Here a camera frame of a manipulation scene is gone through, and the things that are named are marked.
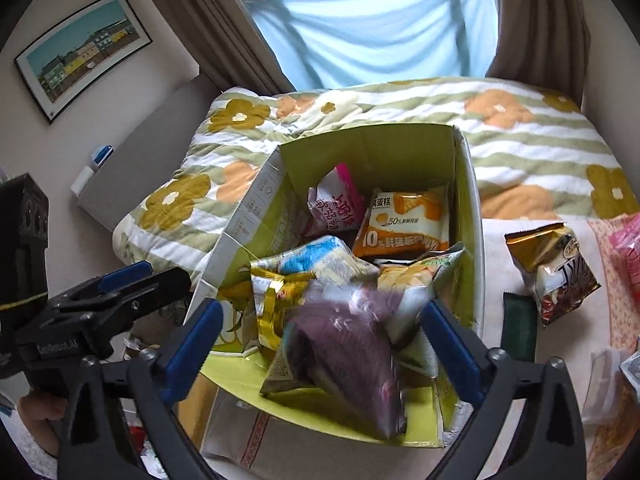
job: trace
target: green cardboard box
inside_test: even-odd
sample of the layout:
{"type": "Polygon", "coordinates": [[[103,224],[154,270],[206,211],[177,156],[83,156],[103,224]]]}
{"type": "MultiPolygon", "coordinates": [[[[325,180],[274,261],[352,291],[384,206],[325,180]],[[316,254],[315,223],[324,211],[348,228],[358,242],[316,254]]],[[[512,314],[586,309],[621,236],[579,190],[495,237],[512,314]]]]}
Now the green cardboard box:
{"type": "MultiPolygon", "coordinates": [[[[306,216],[306,195],[338,163],[350,168],[358,190],[369,197],[383,190],[425,190],[444,182],[450,194],[451,243],[465,254],[446,303],[456,318],[481,335],[484,312],[484,250],[478,188],[466,140],[442,124],[367,124],[302,137],[281,145],[268,158],[214,248],[188,315],[222,286],[249,279],[249,261],[298,244],[306,216]]],[[[201,372],[239,399],[283,420],[336,436],[380,442],[341,403],[317,388],[261,397],[269,362],[242,349],[240,313],[222,301],[221,337],[201,372]]],[[[463,407],[441,370],[431,384],[406,392],[408,427],[402,446],[441,447],[456,432],[463,407]]]]}

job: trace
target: brown curtain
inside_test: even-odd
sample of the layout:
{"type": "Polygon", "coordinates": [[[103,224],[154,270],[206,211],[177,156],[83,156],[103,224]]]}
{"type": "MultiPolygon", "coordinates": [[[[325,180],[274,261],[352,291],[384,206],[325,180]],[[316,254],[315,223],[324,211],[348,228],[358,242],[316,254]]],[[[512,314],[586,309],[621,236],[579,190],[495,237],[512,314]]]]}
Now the brown curtain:
{"type": "Polygon", "coordinates": [[[582,103],[589,31],[581,0],[498,0],[498,47],[487,77],[558,90],[582,103]]]}
{"type": "Polygon", "coordinates": [[[294,90],[240,0],[153,0],[178,38],[220,91],[294,90]]]}

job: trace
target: gray headboard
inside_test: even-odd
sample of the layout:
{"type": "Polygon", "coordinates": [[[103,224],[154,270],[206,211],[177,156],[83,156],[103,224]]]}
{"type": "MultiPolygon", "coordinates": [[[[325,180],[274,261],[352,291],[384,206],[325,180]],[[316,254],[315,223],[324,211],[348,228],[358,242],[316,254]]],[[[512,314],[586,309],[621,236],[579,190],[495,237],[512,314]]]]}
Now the gray headboard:
{"type": "Polygon", "coordinates": [[[110,232],[180,167],[191,137],[220,92],[203,74],[151,113],[97,171],[78,205],[110,232]]]}

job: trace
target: yellow cable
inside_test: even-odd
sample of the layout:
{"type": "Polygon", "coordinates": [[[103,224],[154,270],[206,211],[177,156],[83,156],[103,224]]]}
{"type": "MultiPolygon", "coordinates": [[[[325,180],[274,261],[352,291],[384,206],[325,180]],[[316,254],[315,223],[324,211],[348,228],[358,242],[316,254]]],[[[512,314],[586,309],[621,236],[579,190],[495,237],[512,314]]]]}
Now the yellow cable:
{"type": "Polygon", "coordinates": [[[3,310],[9,310],[10,308],[13,308],[13,307],[16,307],[16,306],[24,305],[25,303],[29,303],[30,301],[39,300],[43,296],[46,296],[48,293],[49,292],[43,292],[41,294],[36,294],[35,296],[31,296],[30,298],[27,298],[26,300],[15,301],[15,303],[2,304],[2,305],[0,305],[0,312],[2,312],[3,310]]]}

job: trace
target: blue fabric sheet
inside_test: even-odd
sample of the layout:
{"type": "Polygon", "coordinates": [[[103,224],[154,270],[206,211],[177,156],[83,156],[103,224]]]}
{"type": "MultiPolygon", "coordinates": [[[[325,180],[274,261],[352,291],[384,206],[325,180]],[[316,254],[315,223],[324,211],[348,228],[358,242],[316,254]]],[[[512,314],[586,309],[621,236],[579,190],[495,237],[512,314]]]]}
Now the blue fabric sheet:
{"type": "Polygon", "coordinates": [[[249,13],[299,91],[462,75],[495,55],[495,0],[260,0],[249,13]]]}

